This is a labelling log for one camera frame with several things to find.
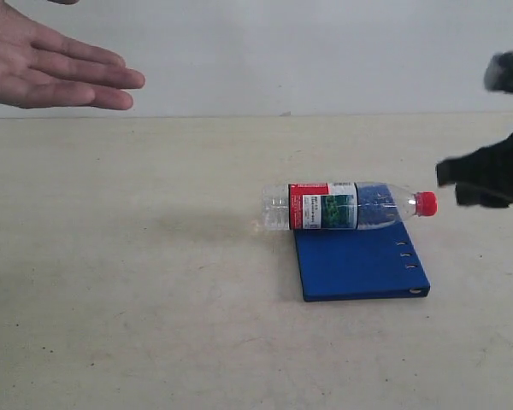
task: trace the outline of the human hand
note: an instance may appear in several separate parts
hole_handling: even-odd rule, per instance
[[[143,74],[116,53],[67,38],[0,0],[1,104],[125,110],[133,99],[124,90],[143,86]]]

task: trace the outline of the blue binder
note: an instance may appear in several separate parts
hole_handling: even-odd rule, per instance
[[[370,231],[295,231],[294,237],[306,302],[429,293],[430,283],[403,222]]]

